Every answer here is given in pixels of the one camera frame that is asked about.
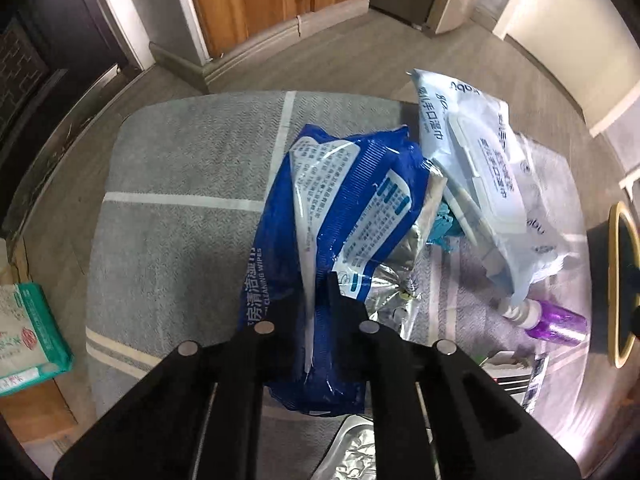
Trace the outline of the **blue kitchen wipes pack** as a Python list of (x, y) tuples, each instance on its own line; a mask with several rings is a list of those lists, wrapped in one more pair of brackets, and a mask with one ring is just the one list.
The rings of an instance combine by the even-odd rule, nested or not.
[[(274, 178), (250, 248), (240, 323), (277, 322), (294, 336), (293, 368), (269, 386), (292, 411), (358, 413), (366, 387), (340, 377), (326, 281), (364, 303), (370, 320), (408, 337), (418, 310), (416, 265), (442, 200), (445, 178), (408, 127), (337, 138), (303, 126)], [(316, 280), (314, 358), (303, 370), (303, 284)]]

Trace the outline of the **teal trash bin yellow rim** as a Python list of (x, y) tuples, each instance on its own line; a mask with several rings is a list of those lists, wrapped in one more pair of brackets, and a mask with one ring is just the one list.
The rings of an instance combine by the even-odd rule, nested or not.
[(618, 370), (639, 340), (639, 229), (626, 204), (587, 233), (591, 275), (591, 351)]

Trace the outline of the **silver foil tray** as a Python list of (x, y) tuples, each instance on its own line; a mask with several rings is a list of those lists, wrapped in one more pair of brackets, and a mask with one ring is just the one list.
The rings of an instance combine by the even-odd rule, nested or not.
[(349, 415), (338, 428), (311, 480), (376, 478), (374, 426), (370, 419)]

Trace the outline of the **blue crumpled glove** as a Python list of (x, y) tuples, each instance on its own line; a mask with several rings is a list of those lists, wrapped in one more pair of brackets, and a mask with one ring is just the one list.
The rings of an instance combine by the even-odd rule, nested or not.
[(448, 204), (442, 200), (438, 206), (431, 232), (428, 234), (427, 244), (436, 245), (445, 252), (451, 252), (452, 242), (460, 237), (464, 237), (462, 227)]

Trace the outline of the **grey plaid mat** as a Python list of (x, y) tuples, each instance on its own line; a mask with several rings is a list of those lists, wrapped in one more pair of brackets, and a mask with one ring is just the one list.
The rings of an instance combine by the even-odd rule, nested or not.
[[(266, 188), (305, 124), (334, 136), (408, 125), (414, 104), (296, 91), (223, 93), (143, 107), (115, 142), (88, 285), (89, 377), (99, 416), (181, 341), (228, 340)], [(570, 254), (563, 270), (532, 285), (591, 318), (588, 246), (577, 188), (566, 159), (515, 133), (549, 223)], [(550, 352), (534, 417), (567, 449), (582, 445), (570, 419), (585, 374), (588, 342), (570, 349), (525, 336), (488, 307), (496, 290), (468, 244), (452, 253), (426, 246), (416, 270), (422, 288), (410, 339), (452, 338), (474, 358), (497, 350)], [(292, 413), (265, 397), (258, 479), (309, 479), (344, 417)]]

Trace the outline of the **green white medicine box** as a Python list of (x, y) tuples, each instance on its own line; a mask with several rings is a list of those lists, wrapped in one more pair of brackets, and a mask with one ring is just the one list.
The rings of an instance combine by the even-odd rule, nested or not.
[(524, 403), (534, 370), (531, 358), (502, 350), (481, 359), (480, 368), (518, 404)]

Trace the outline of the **purple spray bottle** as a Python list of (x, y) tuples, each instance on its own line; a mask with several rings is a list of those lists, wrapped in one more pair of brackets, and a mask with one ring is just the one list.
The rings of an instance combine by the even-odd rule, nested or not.
[(534, 339), (577, 347), (587, 340), (589, 326), (581, 314), (546, 300), (526, 298), (519, 304), (510, 299), (498, 303), (498, 312)]

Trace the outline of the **small blue white sachet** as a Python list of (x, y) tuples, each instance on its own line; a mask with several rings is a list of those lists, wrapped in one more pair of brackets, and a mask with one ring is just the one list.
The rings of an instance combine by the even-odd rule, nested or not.
[(541, 394), (542, 385), (544, 384), (544, 378), (547, 376), (548, 366), (548, 353), (544, 353), (536, 357), (532, 376), (530, 376), (529, 383), (521, 403), (522, 408), (524, 408), (529, 415), (533, 414), (535, 411), (537, 401)]

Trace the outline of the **white baby wipes pack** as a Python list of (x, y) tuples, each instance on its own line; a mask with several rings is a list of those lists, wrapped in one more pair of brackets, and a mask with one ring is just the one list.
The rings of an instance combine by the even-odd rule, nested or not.
[(447, 179), (444, 199), (487, 277), (522, 301), (570, 251), (551, 222), (532, 155), (509, 105), (466, 82), (410, 70), (423, 155)]

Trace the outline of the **green tissue pack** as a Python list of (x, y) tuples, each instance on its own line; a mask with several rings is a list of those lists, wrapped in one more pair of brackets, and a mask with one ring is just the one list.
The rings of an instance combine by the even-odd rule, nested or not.
[(72, 369), (74, 356), (36, 283), (1, 286), (0, 394), (39, 385)]

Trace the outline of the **dark entrance door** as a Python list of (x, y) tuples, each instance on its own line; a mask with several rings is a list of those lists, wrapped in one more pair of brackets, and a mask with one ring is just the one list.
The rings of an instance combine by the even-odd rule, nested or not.
[(105, 0), (1, 0), (1, 209), (55, 127), (112, 68), (139, 65)]

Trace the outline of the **white interior door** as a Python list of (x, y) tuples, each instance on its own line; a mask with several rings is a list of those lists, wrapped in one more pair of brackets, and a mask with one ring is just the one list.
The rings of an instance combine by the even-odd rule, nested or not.
[(639, 97), (639, 47), (611, 0), (508, 0), (494, 28), (559, 81), (592, 136)]

